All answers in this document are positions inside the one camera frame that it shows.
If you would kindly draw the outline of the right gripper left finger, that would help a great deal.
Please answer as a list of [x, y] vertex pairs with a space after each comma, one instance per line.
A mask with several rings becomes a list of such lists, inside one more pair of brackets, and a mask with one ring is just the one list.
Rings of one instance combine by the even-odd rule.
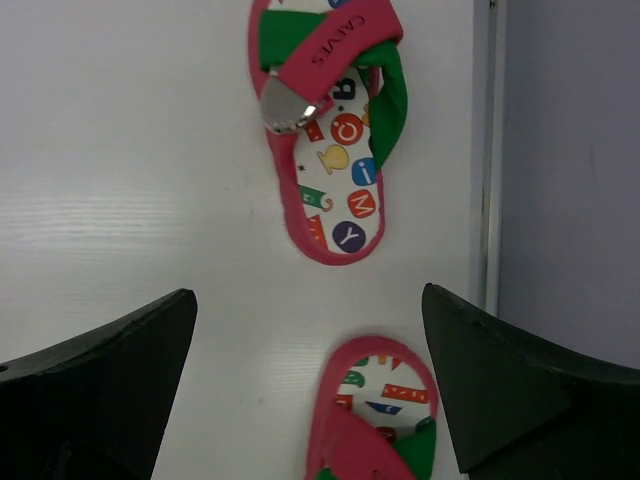
[[179, 289], [2, 363], [2, 478], [151, 478], [197, 312]]

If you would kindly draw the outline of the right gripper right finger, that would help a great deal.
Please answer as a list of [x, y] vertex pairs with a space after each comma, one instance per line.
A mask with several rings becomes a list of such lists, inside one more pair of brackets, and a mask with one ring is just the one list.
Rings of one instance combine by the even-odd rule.
[[439, 285], [425, 285], [422, 315], [461, 473], [638, 478], [638, 370], [561, 347]]

